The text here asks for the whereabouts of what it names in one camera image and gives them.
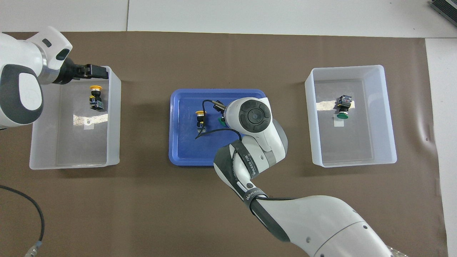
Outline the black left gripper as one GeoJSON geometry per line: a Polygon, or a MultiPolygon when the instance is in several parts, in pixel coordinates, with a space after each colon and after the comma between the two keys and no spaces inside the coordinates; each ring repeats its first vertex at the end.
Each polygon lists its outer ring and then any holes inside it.
{"type": "Polygon", "coordinates": [[[108,79],[109,73],[103,66],[94,64],[78,65],[72,59],[64,60],[54,84],[65,85],[72,80],[82,79],[108,79]]]}

